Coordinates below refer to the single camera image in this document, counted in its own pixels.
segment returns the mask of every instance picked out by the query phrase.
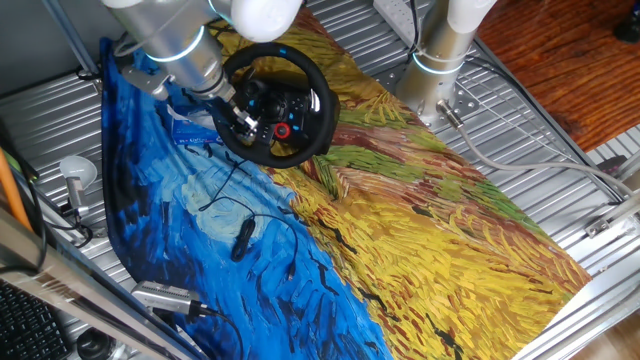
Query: metal pole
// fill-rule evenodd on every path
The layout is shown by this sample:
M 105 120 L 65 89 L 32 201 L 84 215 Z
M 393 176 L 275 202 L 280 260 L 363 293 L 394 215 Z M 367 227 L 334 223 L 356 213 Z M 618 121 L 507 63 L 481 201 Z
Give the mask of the metal pole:
M 64 12 L 64 9 L 58 0 L 42 0 L 42 3 L 47 10 L 49 10 L 53 20 L 55 20 L 55 22 L 58 23 L 58 26 L 60 26 L 60 29 L 62 29 L 62 33 L 67 38 L 67 42 L 69 43 L 69 46 L 71 46 L 71 50 L 73 50 L 76 58 L 78 58 L 82 68 L 91 74 L 98 74 L 100 72 L 98 70 L 98 66 L 93 59 L 91 59 L 91 56 L 89 55 L 87 48 L 84 46 L 78 31 L 76 31 L 76 28 L 69 20 L 69 17 L 67 17 L 67 14 Z
M 0 236 L 0 248 L 5 254 L 0 257 L 3 265 L 8 265 L 6 255 L 14 254 L 14 259 L 19 258 L 21 263 L 35 266 L 41 251 L 36 244 L 40 240 L 4 209 L 0 209 L 0 234 L 3 234 Z M 74 254 L 67 253 L 69 250 L 64 246 L 58 250 L 47 246 L 46 251 L 42 273 L 35 277 L 7 273 L 2 278 L 154 358 L 205 358 L 193 347 L 182 346 L 108 291 L 91 277 L 90 269 L 75 261 Z

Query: silver cylinder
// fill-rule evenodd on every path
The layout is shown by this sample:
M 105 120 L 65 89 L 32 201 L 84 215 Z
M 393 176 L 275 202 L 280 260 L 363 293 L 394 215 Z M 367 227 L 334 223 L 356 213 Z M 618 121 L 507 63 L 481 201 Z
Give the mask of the silver cylinder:
M 454 96 L 454 85 L 476 29 L 458 33 L 449 24 L 450 0 L 437 0 L 422 22 L 418 51 L 412 56 L 396 96 L 423 119 L 437 117 L 438 101 Z
M 109 10 L 177 85 L 205 99 L 229 97 L 221 49 L 204 25 L 218 15 L 206 0 L 147 0 Z
M 220 17 L 231 23 L 231 0 L 207 0 Z

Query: metal clamp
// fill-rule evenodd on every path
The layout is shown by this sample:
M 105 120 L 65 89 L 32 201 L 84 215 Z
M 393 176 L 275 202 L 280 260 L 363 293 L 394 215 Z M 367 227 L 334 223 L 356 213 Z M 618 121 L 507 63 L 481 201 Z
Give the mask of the metal clamp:
M 438 101 L 438 103 L 436 104 L 436 110 L 438 110 L 438 112 L 449 121 L 454 129 L 458 130 L 464 126 L 464 123 L 462 122 L 462 119 L 460 119 L 460 116 L 458 116 L 458 114 L 453 111 L 446 100 Z
M 122 69 L 122 76 L 131 85 L 153 96 L 157 100 L 163 101 L 169 97 L 169 92 L 164 83 L 171 79 L 171 75 L 159 72 L 156 75 L 149 75 L 143 71 L 127 65 Z
M 634 194 L 615 209 L 604 214 L 598 220 L 585 228 L 590 238 L 608 230 L 640 211 L 640 193 Z

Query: metal grid floor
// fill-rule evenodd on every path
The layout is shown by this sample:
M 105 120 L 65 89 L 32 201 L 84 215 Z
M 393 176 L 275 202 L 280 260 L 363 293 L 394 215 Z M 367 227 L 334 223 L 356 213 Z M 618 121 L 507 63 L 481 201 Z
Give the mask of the metal grid floor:
M 420 1 L 420 14 L 427 2 Z M 371 0 L 316 0 L 308 7 L 367 74 L 383 84 L 397 80 L 407 48 L 372 6 Z M 491 54 L 475 48 L 478 55 Z M 540 115 L 521 100 L 511 86 L 496 75 L 465 65 L 459 84 L 477 98 L 481 106 L 464 118 L 465 126 L 480 150 L 505 163 L 535 163 L 586 156 L 577 149 L 548 116 Z M 92 83 L 74 75 L 38 86 L 0 100 L 0 117 L 15 139 L 19 151 L 42 175 L 39 187 L 54 202 L 64 201 L 66 188 L 57 169 L 68 155 L 87 157 L 99 175 L 88 189 L 91 214 L 85 224 L 96 238 L 82 251 L 127 290 L 135 285 L 106 237 L 101 176 L 100 96 Z M 635 224 L 622 224 L 611 232 L 590 239 L 584 228 L 611 209 L 611 198 L 601 185 L 579 172 L 547 169 L 504 172 L 477 162 L 457 132 L 432 124 L 432 131 L 452 149 L 462 154 L 505 192 L 558 244 L 566 249 L 594 277 L 554 322 L 518 354 L 519 359 L 538 356 L 564 358 L 589 338 L 619 319 L 597 316 L 615 305 L 640 282 L 640 237 Z M 582 334 L 590 321 L 598 326 Z M 77 319 L 65 318 L 72 340 L 86 328 Z M 580 334 L 578 340 L 569 343 Z

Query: van gogh painting print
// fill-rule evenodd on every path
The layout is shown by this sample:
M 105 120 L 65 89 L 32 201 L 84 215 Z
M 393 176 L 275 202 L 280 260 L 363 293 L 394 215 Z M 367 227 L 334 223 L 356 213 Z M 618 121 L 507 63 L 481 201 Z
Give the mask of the van gogh painting print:
M 211 30 L 227 54 L 249 45 L 230 29 Z M 107 218 L 126 269 L 198 292 L 238 327 L 245 359 L 512 358 L 589 275 L 309 11 L 278 41 L 311 57 L 341 102 L 329 153 L 287 170 L 176 145 L 168 102 L 128 84 L 103 42 Z M 193 100 L 170 92 L 173 106 Z M 177 322 L 210 357 L 240 357 L 227 323 Z

